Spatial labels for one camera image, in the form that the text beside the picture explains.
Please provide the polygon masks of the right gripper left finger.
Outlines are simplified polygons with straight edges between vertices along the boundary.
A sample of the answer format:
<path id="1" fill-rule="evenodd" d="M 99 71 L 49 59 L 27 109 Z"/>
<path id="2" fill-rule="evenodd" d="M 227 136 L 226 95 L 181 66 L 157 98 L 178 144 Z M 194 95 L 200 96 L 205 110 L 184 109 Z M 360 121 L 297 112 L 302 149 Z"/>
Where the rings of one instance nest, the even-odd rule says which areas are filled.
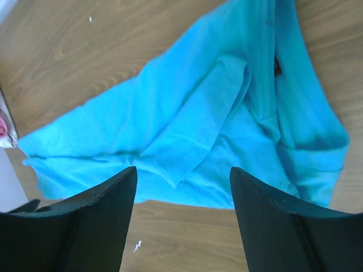
<path id="1" fill-rule="evenodd" d="M 1 214 L 2 271 L 119 271 L 137 170 L 40 207 L 34 199 Z"/>

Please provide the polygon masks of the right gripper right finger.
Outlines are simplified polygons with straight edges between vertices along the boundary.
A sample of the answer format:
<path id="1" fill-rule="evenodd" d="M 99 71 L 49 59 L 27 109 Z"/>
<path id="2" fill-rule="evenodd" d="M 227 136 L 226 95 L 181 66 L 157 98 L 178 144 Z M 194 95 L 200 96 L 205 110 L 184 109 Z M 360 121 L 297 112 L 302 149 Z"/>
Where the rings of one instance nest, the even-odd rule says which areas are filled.
<path id="1" fill-rule="evenodd" d="M 320 207 L 232 167 L 249 271 L 362 271 L 362 214 Z"/>

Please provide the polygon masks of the turquoise t shirt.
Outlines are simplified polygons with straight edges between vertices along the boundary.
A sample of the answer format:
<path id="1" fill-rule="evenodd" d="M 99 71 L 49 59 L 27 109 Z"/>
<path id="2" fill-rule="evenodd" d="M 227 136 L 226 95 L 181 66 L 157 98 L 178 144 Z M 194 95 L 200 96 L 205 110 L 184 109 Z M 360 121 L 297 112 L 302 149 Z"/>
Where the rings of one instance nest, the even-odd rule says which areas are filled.
<path id="1" fill-rule="evenodd" d="M 135 201 L 233 208 L 239 167 L 328 207 L 346 130 L 314 71 L 294 1 L 227 1 L 135 77 L 19 141 L 48 199 L 135 166 Z"/>

